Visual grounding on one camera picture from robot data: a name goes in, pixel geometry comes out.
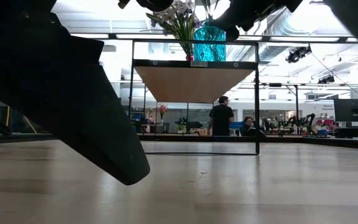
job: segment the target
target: monitor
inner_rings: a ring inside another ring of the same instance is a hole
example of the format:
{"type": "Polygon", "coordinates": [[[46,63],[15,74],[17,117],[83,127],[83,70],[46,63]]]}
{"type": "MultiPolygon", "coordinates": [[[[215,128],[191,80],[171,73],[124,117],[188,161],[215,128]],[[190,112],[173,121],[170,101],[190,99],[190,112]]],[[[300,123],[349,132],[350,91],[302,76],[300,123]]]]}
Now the monitor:
{"type": "Polygon", "coordinates": [[[335,120],[358,122],[358,99],[334,99],[335,120]]]}

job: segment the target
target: teal glass vase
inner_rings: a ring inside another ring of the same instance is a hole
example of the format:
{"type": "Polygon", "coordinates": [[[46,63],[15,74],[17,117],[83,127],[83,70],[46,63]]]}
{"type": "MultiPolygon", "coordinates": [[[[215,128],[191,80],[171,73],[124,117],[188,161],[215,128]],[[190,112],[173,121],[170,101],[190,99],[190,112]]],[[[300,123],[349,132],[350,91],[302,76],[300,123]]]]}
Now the teal glass vase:
{"type": "MultiPolygon", "coordinates": [[[[224,30],[210,26],[208,21],[194,33],[195,40],[226,41],[224,30]]],[[[225,62],[226,46],[224,44],[194,44],[194,60],[202,62],[225,62]]]]}

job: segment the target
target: spotlight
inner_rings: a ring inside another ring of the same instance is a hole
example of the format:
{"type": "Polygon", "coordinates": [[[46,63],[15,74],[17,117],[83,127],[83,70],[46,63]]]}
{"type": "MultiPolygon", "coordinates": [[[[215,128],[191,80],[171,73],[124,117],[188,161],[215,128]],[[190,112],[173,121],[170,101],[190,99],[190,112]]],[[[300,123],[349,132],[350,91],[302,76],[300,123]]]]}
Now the spotlight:
{"type": "Polygon", "coordinates": [[[290,50],[289,56],[285,59],[288,63],[297,63],[299,59],[306,57],[311,53],[310,44],[307,47],[297,47],[295,50],[290,50]]]}
{"type": "Polygon", "coordinates": [[[329,75],[327,77],[319,78],[317,84],[328,84],[328,83],[334,83],[334,82],[335,82],[334,75],[329,75]]]}

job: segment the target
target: man in black shirt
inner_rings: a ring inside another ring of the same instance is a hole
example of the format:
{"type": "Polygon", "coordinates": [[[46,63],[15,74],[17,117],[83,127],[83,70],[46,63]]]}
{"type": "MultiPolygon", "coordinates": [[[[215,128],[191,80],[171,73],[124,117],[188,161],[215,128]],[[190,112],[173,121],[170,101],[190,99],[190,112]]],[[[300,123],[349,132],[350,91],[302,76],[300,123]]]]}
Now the man in black shirt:
{"type": "Polygon", "coordinates": [[[219,105],[214,106],[209,112],[208,130],[211,129],[214,136],[230,136],[229,125],[234,120],[233,110],[228,107],[229,98],[221,96],[219,98],[219,105]]]}

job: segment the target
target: potted plant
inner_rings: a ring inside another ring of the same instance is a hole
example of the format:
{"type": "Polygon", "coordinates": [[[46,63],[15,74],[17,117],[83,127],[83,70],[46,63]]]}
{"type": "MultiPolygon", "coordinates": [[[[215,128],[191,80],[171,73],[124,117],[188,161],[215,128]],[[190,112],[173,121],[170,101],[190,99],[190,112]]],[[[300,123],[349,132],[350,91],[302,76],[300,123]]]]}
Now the potted plant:
{"type": "Polygon", "coordinates": [[[160,105],[158,108],[158,112],[160,112],[160,116],[161,116],[161,124],[164,124],[164,113],[168,111],[168,107],[166,105],[160,105]]]}
{"type": "MultiPolygon", "coordinates": [[[[194,13],[193,5],[191,0],[174,0],[168,9],[153,14],[146,13],[146,16],[151,19],[152,27],[159,25],[165,35],[171,34],[177,40],[193,40],[196,27],[201,25],[194,13]]],[[[180,45],[186,53],[186,60],[194,60],[193,44],[180,45]]]]}
{"type": "Polygon", "coordinates": [[[179,124],[177,130],[178,134],[185,134],[187,132],[186,126],[184,124],[179,124]]]}

